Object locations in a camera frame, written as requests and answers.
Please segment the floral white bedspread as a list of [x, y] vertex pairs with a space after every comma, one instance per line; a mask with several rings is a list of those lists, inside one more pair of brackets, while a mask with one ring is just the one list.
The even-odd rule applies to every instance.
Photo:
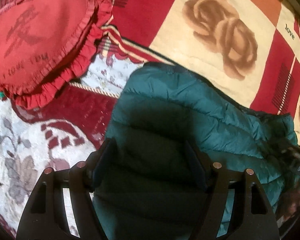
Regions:
[[115, 101], [137, 68], [99, 55], [45, 107], [26, 110], [0, 99], [0, 230], [8, 239], [44, 169], [70, 168], [101, 146]]

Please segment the red cream rose patterned quilt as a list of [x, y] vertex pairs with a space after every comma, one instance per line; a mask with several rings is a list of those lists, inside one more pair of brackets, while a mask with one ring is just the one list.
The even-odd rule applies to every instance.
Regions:
[[300, 12], [287, 0], [111, 0], [115, 60], [179, 64], [238, 103], [289, 113], [300, 144]]

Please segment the red heart shaped pillow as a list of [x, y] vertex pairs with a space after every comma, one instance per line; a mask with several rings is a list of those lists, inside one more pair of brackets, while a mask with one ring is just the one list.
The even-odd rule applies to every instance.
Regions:
[[91, 64], [111, 0], [0, 0], [0, 93], [44, 107]]

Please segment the green quilted puffer jacket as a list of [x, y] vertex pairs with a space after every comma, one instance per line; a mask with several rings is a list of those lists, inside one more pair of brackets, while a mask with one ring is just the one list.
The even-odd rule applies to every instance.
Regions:
[[287, 179], [270, 143], [297, 143], [289, 114], [245, 108], [207, 79], [160, 63], [130, 75], [106, 137], [116, 140], [120, 156], [96, 189], [94, 206], [109, 239], [189, 238], [207, 190], [188, 143], [230, 170], [253, 169], [273, 209]]

